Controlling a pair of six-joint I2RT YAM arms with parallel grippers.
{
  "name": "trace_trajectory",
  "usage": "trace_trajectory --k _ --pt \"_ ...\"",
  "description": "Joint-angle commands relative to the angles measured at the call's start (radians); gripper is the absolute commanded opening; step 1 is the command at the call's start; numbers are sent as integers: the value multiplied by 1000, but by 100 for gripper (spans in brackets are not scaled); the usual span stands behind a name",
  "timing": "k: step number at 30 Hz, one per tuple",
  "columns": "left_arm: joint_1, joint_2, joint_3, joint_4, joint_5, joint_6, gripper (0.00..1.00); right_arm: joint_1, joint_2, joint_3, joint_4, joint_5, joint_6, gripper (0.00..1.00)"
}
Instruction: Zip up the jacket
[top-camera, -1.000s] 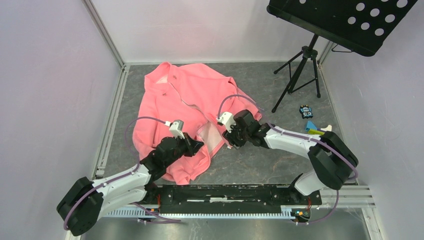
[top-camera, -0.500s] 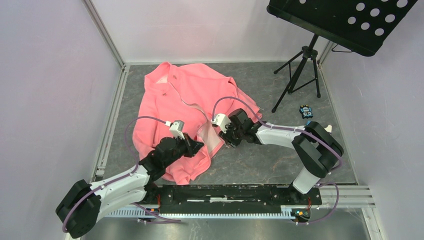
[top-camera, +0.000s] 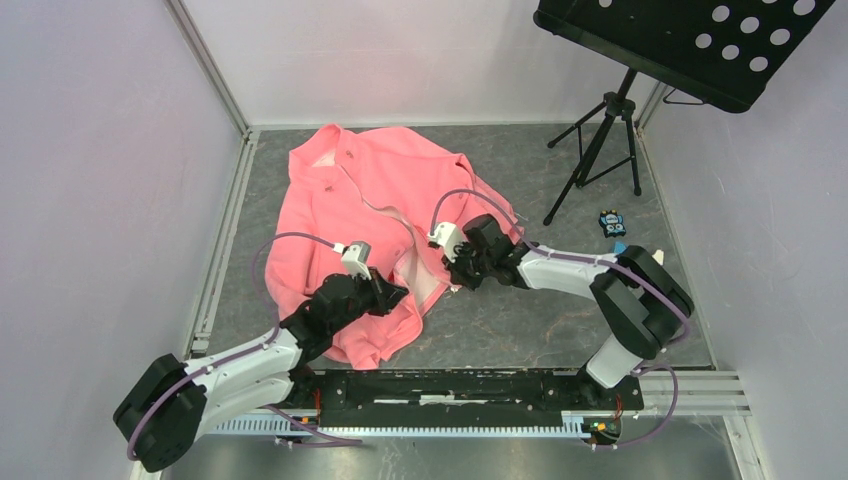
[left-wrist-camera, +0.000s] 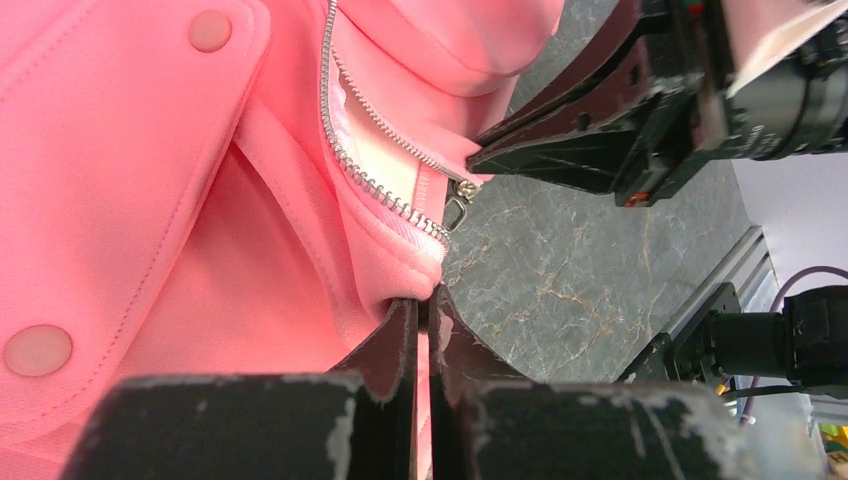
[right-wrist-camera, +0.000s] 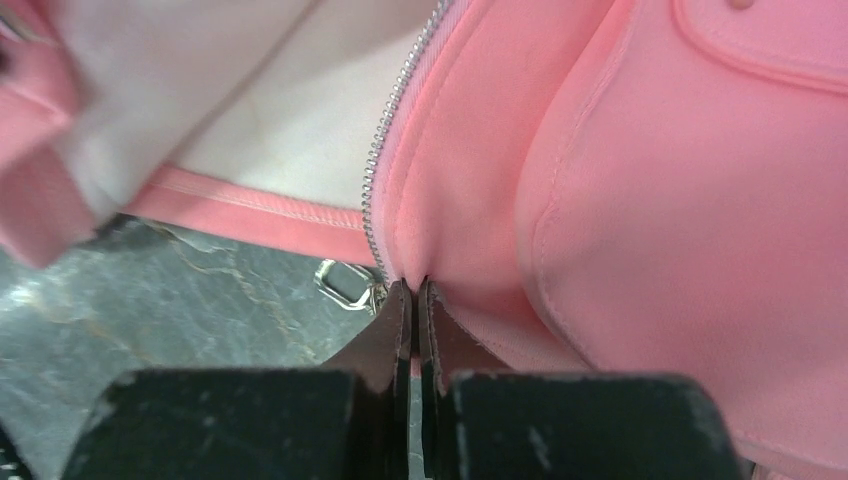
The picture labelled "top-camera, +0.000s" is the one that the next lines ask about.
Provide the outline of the pink zip-up jacket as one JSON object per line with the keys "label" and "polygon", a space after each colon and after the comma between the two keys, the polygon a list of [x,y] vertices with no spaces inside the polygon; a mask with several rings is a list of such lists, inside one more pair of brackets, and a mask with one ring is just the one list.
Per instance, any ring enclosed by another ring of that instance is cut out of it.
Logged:
{"label": "pink zip-up jacket", "polygon": [[281,316],[289,315],[333,274],[343,271],[333,243],[364,241],[368,258],[408,296],[387,316],[366,315],[337,333],[327,356],[372,370],[411,344],[423,318],[450,287],[439,250],[428,245],[435,222],[463,226],[493,215],[503,231],[517,218],[511,204],[450,152],[405,127],[355,133],[330,124],[289,155],[290,184],[265,282]]}

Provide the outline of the white object behind arm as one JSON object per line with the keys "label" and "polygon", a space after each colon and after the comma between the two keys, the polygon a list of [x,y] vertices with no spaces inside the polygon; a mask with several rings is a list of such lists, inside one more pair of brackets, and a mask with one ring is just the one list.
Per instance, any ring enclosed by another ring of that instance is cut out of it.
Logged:
{"label": "white object behind arm", "polygon": [[657,249],[653,254],[652,258],[659,264],[663,265],[665,260],[665,252],[661,249]]}

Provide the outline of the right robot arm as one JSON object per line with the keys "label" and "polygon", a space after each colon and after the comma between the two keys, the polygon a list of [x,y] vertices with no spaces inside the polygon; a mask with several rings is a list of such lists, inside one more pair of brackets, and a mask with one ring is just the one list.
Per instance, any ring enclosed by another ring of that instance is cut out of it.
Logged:
{"label": "right robot arm", "polygon": [[491,215],[459,228],[436,224],[428,235],[443,252],[454,285],[471,290],[488,278],[526,290],[551,290],[594,301],[610,335],[582,367],[580,400],[602,408],[618,384],[689,330],[694,304],[665,268],[640,246],[585,255],[513,240]]}

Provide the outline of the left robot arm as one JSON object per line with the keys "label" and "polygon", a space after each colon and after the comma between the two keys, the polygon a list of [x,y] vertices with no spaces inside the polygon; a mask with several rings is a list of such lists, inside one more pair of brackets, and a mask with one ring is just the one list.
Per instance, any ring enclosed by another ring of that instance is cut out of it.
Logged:
{"label": "left robot arm", "polygon": [[283,401],[306,405],[314,381],[298,370],[324,354],[350,324],[390,314],[408,294],[376,269],[366,276],[332,274],[263,336],[200,359],[156,358],[112,416],[128,459],[158,472],[222,423]]}

